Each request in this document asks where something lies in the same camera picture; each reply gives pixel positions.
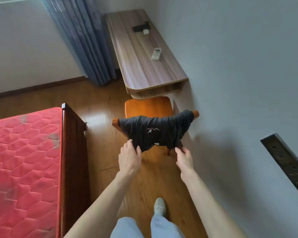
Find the chair backrest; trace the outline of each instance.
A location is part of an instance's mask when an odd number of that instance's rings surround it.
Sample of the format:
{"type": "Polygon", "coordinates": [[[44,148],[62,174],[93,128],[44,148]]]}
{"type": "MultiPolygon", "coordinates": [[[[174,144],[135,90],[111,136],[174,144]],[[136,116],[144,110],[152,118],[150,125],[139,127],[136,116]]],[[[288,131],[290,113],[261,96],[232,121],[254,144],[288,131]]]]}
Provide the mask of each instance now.
{"type": "MultiPolygon", "coordinates": [[[[197,110],[193,110],[193,115],[194,115],[194,119],[195,120],[196,118],[198,118],[200,116],[200,113],[199,111],[197,110]]],[[[128,137],[123,131],[122,129],[120,128],[119,126],[119,119],[113,119],[112,120],[112,123],[111,123],[119,132],[121,132],[124,136],[128,137]]]]}

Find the power outlet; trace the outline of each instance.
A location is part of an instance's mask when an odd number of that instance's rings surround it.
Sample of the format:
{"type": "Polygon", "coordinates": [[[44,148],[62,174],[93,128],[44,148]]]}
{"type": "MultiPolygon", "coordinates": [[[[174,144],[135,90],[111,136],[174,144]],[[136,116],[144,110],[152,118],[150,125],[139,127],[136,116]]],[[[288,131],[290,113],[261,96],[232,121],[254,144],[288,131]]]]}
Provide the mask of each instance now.
{"type": "Polygon", "coordinates": [[[298,158],[278,134],[261,140],[270,155],[298,190],[298,158]]]}

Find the white sneaker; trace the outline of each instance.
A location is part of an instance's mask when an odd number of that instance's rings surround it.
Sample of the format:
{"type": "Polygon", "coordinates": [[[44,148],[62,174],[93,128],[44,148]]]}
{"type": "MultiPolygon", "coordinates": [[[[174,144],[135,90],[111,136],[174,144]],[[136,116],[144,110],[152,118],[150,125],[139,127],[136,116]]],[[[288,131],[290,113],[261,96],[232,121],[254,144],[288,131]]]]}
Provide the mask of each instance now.
{"type": "Polygon", "coordinates": [[[166,211],[167,211],[167,208],[166,208],[165,201],[162,198],[156,199],[156,202],[154,203],[154,207],[153,207],[153,213],[155,215],[165,216],[166,211]]]}

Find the quilted mattress cover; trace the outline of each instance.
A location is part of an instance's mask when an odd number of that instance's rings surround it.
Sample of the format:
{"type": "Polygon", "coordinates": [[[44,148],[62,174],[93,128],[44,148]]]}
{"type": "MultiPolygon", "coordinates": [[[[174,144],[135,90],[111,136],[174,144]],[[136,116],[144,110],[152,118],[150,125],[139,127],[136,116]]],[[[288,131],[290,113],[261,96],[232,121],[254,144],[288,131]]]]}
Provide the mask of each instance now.
{"type": "Polygon", "coordinates": [[[62,109],[0,120],[0,238],[59,233],[62,109]]]}

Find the person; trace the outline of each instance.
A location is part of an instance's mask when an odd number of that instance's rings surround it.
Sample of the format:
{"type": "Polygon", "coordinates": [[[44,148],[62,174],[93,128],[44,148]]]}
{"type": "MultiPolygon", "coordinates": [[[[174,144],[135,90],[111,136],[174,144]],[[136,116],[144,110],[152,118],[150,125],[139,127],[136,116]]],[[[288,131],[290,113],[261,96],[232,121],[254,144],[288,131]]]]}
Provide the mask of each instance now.
{"type": "MultiPolygon", "coordinates": [[[[176,164],[181,170],[181,179],[186,184],[209,238],[246,237],[244,232],[212,196],[210,190],[193,168],[193,159],[188,149],[175,148],[176,164]]],[[[109,237],[128,185],[141,166],[141,150],[135,150],[132,140],[120,149],[119,172],[95,202],[76,221],[65,238],[109,237]]],[[[166,205],[162,198],[154,204],[151,220],[152,238],[183,238],[180,229],[164,216],[166,205]]],[[[110,235],[111,238],[142,238],[134,219],[123,217],[110,235]]]]}

